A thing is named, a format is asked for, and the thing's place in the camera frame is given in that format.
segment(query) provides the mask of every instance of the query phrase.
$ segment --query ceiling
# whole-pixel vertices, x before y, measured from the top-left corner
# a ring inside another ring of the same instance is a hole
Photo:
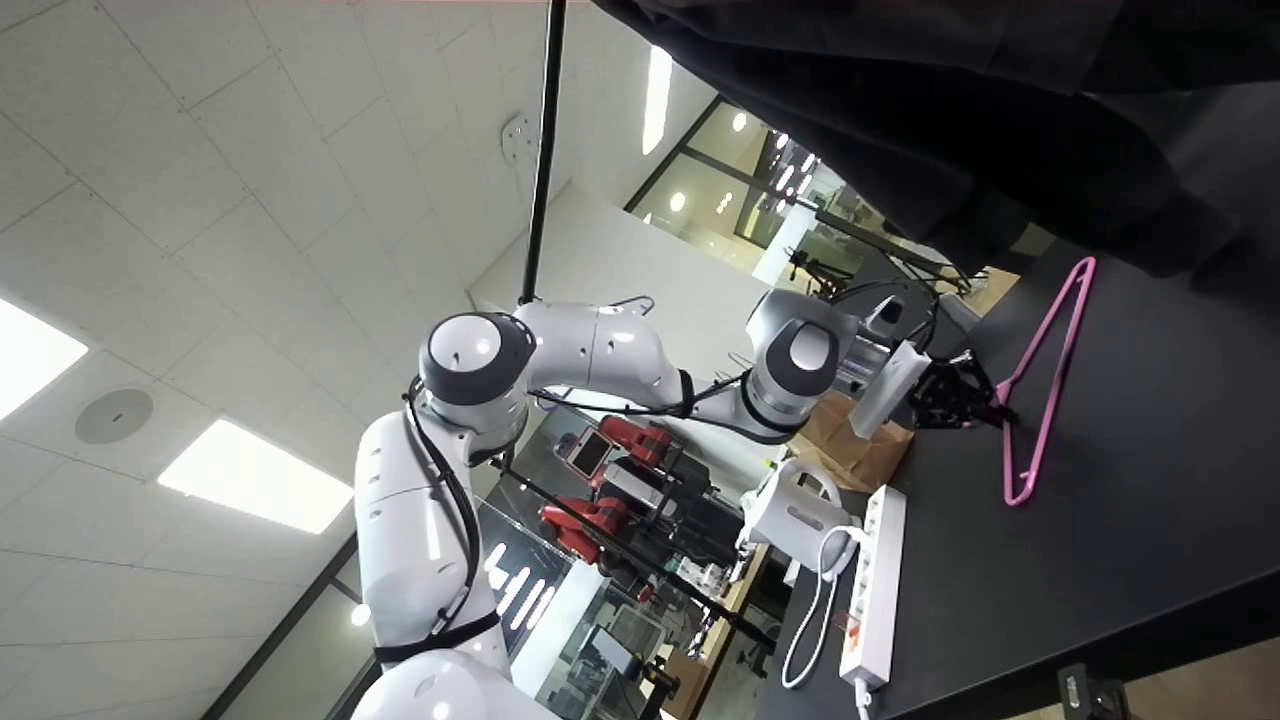
[[[676,70],[639,156],[648,46],[571,12],[555,181],[623,200],[710,100]],[[228,414],[349,476],[431,321],[521,237],[545,12],[449,0],[3,0],[0,294],[87,345],[0,421],[0,717],[199,717],[353,531],[175,496]],[[74,436],[102,393],[146,425]]]

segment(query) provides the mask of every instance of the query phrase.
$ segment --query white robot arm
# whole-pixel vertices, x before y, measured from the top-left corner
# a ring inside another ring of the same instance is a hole
[[[436,325],[403,411],[375,421],[356,456],[360,583],[385,662],[356,720],[548,717],[508,683],[469,496],[469,465],[515,443],[527,395],[571,382],[781,443],[820,393],[859,382],[874,426],[926,362],[911,345],[882,345],[874,325],[772,292],[748,325],[755,362],[708,386],[670,367],[634,302],[521,302]]]

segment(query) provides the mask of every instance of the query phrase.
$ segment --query wall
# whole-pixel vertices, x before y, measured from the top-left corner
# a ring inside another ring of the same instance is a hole
[[[524,272],[524,245],[508,247],[474,285],[481,309],[512,309]],[[655,294],[655,327],[670,362],[688,367],[698,382],[732,377],[748,362],[751,345],[742,321],[763,285],[715,262],[684,241],[639,225],[634,215],[602,205],[599,196],[567,185],[550,213],[539,258],[539,294],[555,302],[609,302],[619,294]],[[766,473],[772,446],[748,443],[720,426],[684,425],[715,478],[732,496]]]

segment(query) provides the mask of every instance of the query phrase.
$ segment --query cardboard box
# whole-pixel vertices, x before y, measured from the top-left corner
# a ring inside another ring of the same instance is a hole
[[[874,493],[896,476],[915,433],[882,425],[873,441],[859,441],[852,436],[847,411],[854,411],[852,395],[826,393],[790,436],[790,453],[803,465],[825,468],[847,493]]]

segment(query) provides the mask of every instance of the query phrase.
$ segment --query white power strip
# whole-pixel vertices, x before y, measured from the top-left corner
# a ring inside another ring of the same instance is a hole
[[[854,552],[838,642],[838,676],[859,692],[889,683],[903,531],[909,496],[882,482],[865,512],[865,544]]]

